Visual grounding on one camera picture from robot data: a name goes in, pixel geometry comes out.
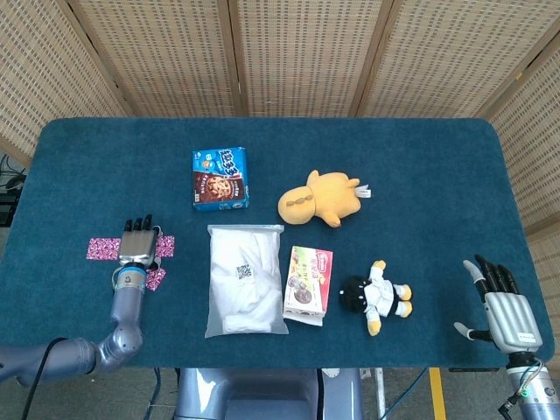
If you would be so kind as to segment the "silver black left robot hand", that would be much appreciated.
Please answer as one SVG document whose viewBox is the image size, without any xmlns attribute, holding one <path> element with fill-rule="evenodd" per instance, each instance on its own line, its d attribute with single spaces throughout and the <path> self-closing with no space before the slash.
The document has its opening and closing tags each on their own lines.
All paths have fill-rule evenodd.
<svg viewBox="0 0 560 420">
<path fill-rule="evenodd" d="M 144 270 L 157 270 L 161 266 L 161 258 L 156 256 L 161 228 L 152 225 L 152 214 L 143 218 L 128 219 L 118 250 L 118 261 L 121 266 L 136 265 Z"/>
</svg>

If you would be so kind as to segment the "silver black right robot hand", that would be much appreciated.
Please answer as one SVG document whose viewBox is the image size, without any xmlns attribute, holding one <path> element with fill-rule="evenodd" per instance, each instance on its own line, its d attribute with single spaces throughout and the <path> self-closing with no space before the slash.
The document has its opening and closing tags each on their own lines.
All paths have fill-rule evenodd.
<svg viewBox="0 0 560 420">
<path fill-rule="evenodd" d="M 492 342 L 504 354 L 536 353 L 543 344 L 529 301 L 521 294 L 511 271 L 482 255 L 464 260 L 486 314 L 488 328 L 475 330 L 460 322 L 455 330 L 470 341 Z"/>
</svg>

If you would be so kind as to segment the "blue chocolate cookie box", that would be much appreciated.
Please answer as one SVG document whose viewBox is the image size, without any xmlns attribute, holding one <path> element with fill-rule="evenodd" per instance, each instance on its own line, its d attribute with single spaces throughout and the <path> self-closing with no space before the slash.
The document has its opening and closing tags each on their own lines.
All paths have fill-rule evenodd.
<svg viewBox="0 0 560 420">
<path fill-rule="evenodd" d="M 199 212 L 249 206 L 249 173 L 244 148 L 192 152 L 192 205 Z"/>
</svg>

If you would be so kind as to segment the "yellow floor tape strip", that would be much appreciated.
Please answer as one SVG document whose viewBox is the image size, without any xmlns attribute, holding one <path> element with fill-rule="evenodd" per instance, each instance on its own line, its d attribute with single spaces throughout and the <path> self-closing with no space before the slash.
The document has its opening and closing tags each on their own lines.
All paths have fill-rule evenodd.
<svg viewBox="0 0 560 420">
<path fill-rule="evenodd" d="M 438 367 L 430 367 L 429 376 L 434 419 L 447 420 L 441 370 Z"/>
</svg>

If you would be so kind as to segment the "frosted bag with white garment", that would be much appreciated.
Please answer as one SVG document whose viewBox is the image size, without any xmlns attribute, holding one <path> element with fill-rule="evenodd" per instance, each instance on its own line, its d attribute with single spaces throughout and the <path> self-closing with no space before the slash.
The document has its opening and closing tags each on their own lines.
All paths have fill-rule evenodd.
<svg viewBox="0 0 560 420">
<path fill-rule="evenodd" d="M 205 337 L 289 332 L 279 267 L 282 225 L 209 225 Z"/>
</svg>

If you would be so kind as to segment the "black equipment box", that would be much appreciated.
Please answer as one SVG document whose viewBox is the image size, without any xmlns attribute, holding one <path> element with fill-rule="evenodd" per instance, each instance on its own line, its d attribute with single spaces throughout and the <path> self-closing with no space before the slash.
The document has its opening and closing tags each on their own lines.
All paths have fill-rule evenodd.
<svg viewBox="0 0 560 420">
<path fill-rule="evenodd" d="M 18 196 L 0 192 L 0 228 L 11 226 L 18 206 Z"/>
</svg>

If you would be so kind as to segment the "black penguin plush toy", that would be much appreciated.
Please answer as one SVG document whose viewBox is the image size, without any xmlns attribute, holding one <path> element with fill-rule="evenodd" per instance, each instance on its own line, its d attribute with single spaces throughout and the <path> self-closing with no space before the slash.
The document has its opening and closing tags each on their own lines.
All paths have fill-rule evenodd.
<svg viewBox="0 0 560 420">
<path fill-rule="evenodd" d="M 382 329 L 382 318 L 396 315 L 406 319 L 413 312 L 412 289 L 408 284 L 391 283 L 384 277 L 384 260 L 372 263 L 368 277 L 350 276 L 339 290 L 339 301 L 352 313 L 363 313 L 367 331 L 374 337 Z"/>
</svg>

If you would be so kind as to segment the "red white biscuit box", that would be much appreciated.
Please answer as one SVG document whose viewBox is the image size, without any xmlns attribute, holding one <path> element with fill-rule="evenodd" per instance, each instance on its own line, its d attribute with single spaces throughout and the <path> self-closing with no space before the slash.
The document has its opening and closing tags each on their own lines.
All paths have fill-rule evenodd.
<svg viewBox="0 0 560 420">
<path fill-rule="evenodd" d="M 328 308 L 333 252 L 293 246 L 284 292 L 283 317 L 322 326 Z"/>
</svg>

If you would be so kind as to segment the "yellow plush dinosaur toy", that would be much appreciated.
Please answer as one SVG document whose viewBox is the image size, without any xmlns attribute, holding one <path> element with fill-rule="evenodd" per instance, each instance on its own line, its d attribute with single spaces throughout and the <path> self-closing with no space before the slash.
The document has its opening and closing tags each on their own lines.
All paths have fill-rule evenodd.
<svg viewBox="0 0 560 420">
<path fill-rule="evenodd" d="M 277 203 L 283 221 L 303 225 L 317 217 L 331 228 L 339 228 L 341 220 L 361 209 L 361 199 L 373 196 L 369 185 L 343 172 L 320 174 L 313 170 L 305 185 L 285 192 Z"/>
</svg>

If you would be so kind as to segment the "grey blue robot torso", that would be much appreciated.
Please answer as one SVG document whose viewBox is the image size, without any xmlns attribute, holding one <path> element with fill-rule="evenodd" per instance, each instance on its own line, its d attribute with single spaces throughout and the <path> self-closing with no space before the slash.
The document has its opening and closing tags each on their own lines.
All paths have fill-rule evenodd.
<svg viewBox="0 0 560 420">
<path fill-rule="evenodd" d="M 173 420 L 364 420 L 357 368 L 182 368 Z"/>
</svg>

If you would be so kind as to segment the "blue felt table cover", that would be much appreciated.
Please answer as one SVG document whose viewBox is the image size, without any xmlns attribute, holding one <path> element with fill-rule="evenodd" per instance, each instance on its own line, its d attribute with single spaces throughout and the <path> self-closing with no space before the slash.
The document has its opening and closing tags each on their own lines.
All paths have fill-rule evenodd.
<svg viewBox="0 0 560 420">
<path fill-rule="evenodd" d="M 193 208 L 195 150 L 242 147 L 247 208 Z M 277 202 L 308 174 L 344 172 L 373 196 L 338 228 L 315 219 L 286 226 L 280 268 L 293 246 L 333 253 L 321 327 L 298 322 L 285 335 L 207 339 L 209 225 L 277 224 Z M 485 329 L 465 259 L 508 267 L 537 319 L 539 356 L 553 332 L 494 128 L 481 119 L 69 118 L 38 140 L 0 260 L 0 346 L 54 338 L 103 340 L 114 329 L 113 261 L 86 258 L 91 238 L 116 238 L 125 221 L 152 214 L 175 237 L 165 278 L 144 296 L 143 346 L 133 363 L 187 368 L 495 368 L 508 358 L 454 329 Z M 363 313 L 340 303 L 352 276 L 384 277 L 412 289 L 408 318 L 381 318 L 368 333 Z"/>
</svg>

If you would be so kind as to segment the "woven rattan folding screen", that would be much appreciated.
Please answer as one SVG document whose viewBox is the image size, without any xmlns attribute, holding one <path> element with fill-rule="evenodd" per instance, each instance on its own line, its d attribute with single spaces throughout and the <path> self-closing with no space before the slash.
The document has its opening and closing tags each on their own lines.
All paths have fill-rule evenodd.
<svg viewBox="0 0 560 420">
<path fill-rule="evenodd" d="M 478 116 L 560 0 L 0 0 L 0 153 L 74 116 Z"/>
</svg>

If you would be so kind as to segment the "white metal frame leg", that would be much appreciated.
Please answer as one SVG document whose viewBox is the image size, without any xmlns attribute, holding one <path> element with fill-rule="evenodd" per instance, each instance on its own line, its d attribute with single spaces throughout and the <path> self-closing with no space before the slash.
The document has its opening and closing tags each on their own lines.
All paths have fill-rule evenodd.
<svg viewBox="0 0 560 420">
<path fill-rule="evenodd" d="M 386 415 L 386 397 L 383 369 L 381 367 L 374 368 L 374 381 L 376 389 L 377 402 L 377 419 L 383 420 Z"/>
</svg>

